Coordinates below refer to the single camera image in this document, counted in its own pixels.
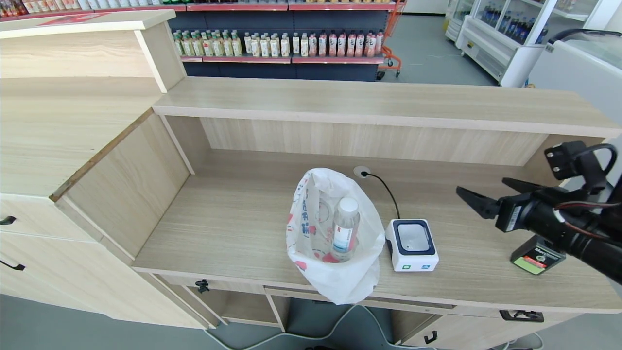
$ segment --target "white plastic bag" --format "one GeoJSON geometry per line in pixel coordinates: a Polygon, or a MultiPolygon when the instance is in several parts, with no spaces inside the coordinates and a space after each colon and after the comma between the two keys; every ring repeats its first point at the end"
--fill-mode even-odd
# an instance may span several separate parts
{"type": "Polygon", "coordinates": [[[378,284],[384,227],[371,200],[342,173],[326,168],[307,171],[294,192],[285,236],[289,258],[333,303],[358,303],[378,284]],[[352,197],[359,205],[354,254],[343,263],[322,262],[331,250],[335,206],[343,197],[352,197]]]}

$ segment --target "floor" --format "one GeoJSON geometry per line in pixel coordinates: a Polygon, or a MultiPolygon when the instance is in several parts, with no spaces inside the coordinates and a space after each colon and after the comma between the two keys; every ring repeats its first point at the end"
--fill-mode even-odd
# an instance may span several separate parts
{"type": "MultiPolygon", "coordinates": [[[[448,41],[443,17],[403,16],[388,45],[403,60],[401,75],[389,71],[383,82],[496,85],[486,72],[448,41]]],[[[348,306],[294,300],[288,332],[311,337],[326,335],[348,306]]],[[[203,331],[116,321],[85,313],[0,296],[0,349],[2,350],[220,350],[203,331]]],[[[391,340],[389,313],[373,310],[391,340]]],[[[279,333],[276,328],[231,324],[210,331],[232,348],[245,348],[279,333]]],[[[622,315],[583,315],[540,333],[547,350],[614,350],[620,348],[622,315]]],[[[361,307],[353,309],[325,341],[281,336],[255,350],[303,350],[318,345],[337,349],[397,349],[384,340],[374,319],[361,307]]],[[[520,339],[512,347],[538,347],[536,337],[520,339]]]]}

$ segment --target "display refrigerator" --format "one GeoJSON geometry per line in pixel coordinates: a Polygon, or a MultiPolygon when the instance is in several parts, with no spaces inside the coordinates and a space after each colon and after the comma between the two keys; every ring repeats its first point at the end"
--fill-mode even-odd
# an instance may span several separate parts
{"type": "Polygon", "coordinates": [[[573,28],[604,29],[621,2],[475,0],[455,45],[500,86],[521,87],[554,34],[573,28]]]}
{"type": "Polygon", "coordinates": [[[465,20],[465,17],[471,13],[475,0],[453,0],[451,3],[450,20],[445,36],[452,41],[458,39],[460,28],[465,20]]]}

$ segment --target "black handle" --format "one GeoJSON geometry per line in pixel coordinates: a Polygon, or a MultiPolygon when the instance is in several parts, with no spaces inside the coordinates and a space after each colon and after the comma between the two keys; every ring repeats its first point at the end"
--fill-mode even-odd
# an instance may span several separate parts
{"type": "Polygon", "coordinates": [[[439,338],[439,333],[436,331],[432,331],[432,337],[428,338],[427,336],[424,336],[424,341],[426,344],[430,344],[431,342],[435,341],[438,338],[439,338]]]}
{"type": "Polygon", "coordinates": [[[204,291],[210,291],[210,289],[208,288],[209,285],[210,284],[207,283],[206,279],[203,279],[203,280],[195,282],[195,286],[198,287],[198,292],[199,293],[203,293],[204,291]]]}
{"type": "Polygon", "coordinates": [[[17,220],[14,216],[7,216],[4,219],[0,220],[0,225],[11,225],[17,220]]]}
{"type": "Polygon", "coordinates": [[[8,266],[8,267],[12,268],[13,270],[17,270],[17,271],[24,271],[24,269],[26,268],[22,264],[18,264],[17,266],[10,266],[9,264],[7,264],[6,262],[3,262],[2,260],[0,260],[0,263],[2,263],[5,266],[8,266]]]}
{"type": "Polygon", "coordinates": [[[499,310],[499,313],[506,321],[544,322],[544,315],[536,311],[514,310],[514,314],[511,315],[509,310],[499,310]]]}

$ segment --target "wire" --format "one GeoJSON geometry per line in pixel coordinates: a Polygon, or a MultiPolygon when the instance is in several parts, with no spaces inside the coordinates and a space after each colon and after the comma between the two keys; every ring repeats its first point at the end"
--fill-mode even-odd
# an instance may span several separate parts
{"type": "Polygon", "coordinates": [[[306,340],[325,340],[330,338],[330,336],[333,335],[333,333],[335,332],[335,330],[337,329],[337,326],[341,323],[341,321],[343,321],[343,319],[346,317],[346,315],[348,313],[350,313],[350,311],[352,311],[352,309],[356,308],[357,306],[362,307],[363,309],[365,309],[367,312],[369,312],[369,314],[371,315],[371,317],[374,319],[374,321],[376,322],[376,325],[378,326],[378,329],[380,329],[380,333],[383,335],[383,339],[385,342],[387,342],[387,344],[389,346],[394,346],[395,348],[401,348],[401,349],[432,349],[432,350],[438,350],[437,348],[428,348],[428,347],[424,347],[424,346],[405,346],[405,345],[395,345],[395,344],[391,344],[389,343],[389,341],[387,340],[386,335],[384,334],[383,328],[380,327],[380,322],[378,322],[378,319],[376,318],[376,315],[374,315],[374,313],[372,313],[366,306],[361,306],[361,305],[353,305],[351,308],[348,309],[348,311],[344,312],[344,314],[339,317],[339,319],[337,320],[337,322],[335,323],[335,325],[333,326],[333,329],[330,330],[330,332],[328,332],[327,335],[319,337],[319,338],[314,338],[314,337],[308,337],[308,336],[301,336],[299,334],[293,334],[293,333],[279,333],[279,334],[275,334],[273,336],[271,336],[270,338],[267,338],[265,340],[262,340],[256,344],[253,344],[251,346],[248,346],[246,348],[241,348],[241,349],[236,349],[236,348],[232,348],[230,346],[228,346],[227,344],[223,343],[220,339],[218,339],[214,334],[211,334],[210,332],[207,331],[207,329],[204,329],[203,331],[205,332],[205,334],[207,334],[210,338],[214,339],[218,344],[220,344],[220,346],[222,346],[223,348],[227,349],[227,350],[250,350],[252,348],[256,348],[260,345],[266,344],[267,342],[276,339],[278,337],[281,336],[290,336],[290,337],[294,337],[294,338],[300,338],[300,339],[306,339],[306,340]]]}
{"type": "Polygon", "coordinates": [[[574,154],[572,157],[572,160],[576,160],[577,158],[585,154],[598,151],[599,149],[609,149],[609,152],[611,152],[611,158],[609,159],[609,163],[607,163],[607,167],[605,168],[605,175],[607,175],[613,169],[613,165],[616,163],[616,159],[618,159],[618,151],[612,144],[608,144],[608,143],[595,144],[594,146],[590,146],[584,149],[583,151],[577,154],[574,154]]]}
{"type": "Polygon", "coordinates": [[[395,197],[393,197],[393,193],[391,193],[391,190],[389,189],[389,186],[387,186],[387,184],[384,182],[384,180],[382,180],[382,179],[380,178],[380,176],[378,176],[378,175],[374,175],[374,174],[370,174],[370,173],[368,173],[368,172],[366,172],[366,171],[362,171],[362,172],[361,172],[361,175],[362,175],[363,177],[366,177],[366,176],[372,176],[372,177],[375,177],[376,179],[379,179],[379,180],[380,180],[380,182],[384,185],[384,188],[386,188],[386,189],[387,189],[387,191],[389,191],[389,195],[391,196],[391,199],[393,200],[393,204],[395,204],[395,211],[397,212],[397,218],[398,218],[398,219],[401,219],[401,217],[400,217],[400,215],[399,215],[399,208],[397,207],[397,202],[395,201],[395,197]]]}

